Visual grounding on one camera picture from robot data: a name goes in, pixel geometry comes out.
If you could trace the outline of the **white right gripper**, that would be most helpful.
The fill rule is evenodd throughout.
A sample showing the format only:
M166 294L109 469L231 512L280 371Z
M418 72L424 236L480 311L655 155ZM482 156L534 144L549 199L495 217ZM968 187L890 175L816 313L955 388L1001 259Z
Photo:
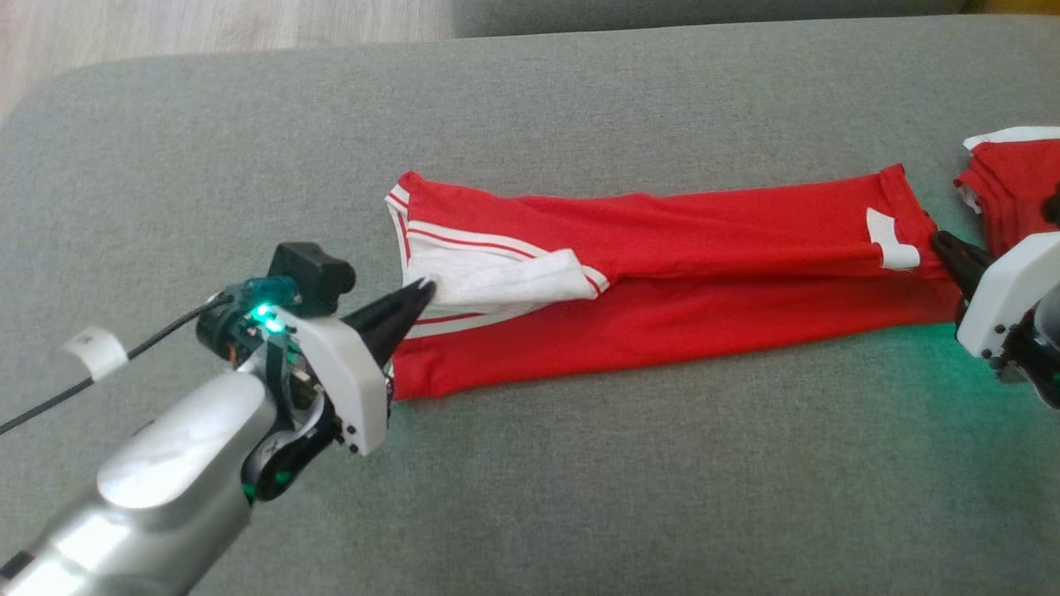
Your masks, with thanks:
M1059 407L1059 234L1023 238L995 261L951 233L933 233L939 257L969 302L956 340L1003 382L1029 382Z

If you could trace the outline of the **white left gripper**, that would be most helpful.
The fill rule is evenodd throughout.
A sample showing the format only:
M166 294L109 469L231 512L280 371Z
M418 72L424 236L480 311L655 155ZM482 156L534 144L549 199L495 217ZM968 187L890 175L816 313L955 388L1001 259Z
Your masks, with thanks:
M280 497L331 445L356 456L379 448L388 433L381 367L435 293L432 280L414 280L344 315L344 322L281 308L213 308L198 317L198 341L251 378L270 415L241 468L247 499Z

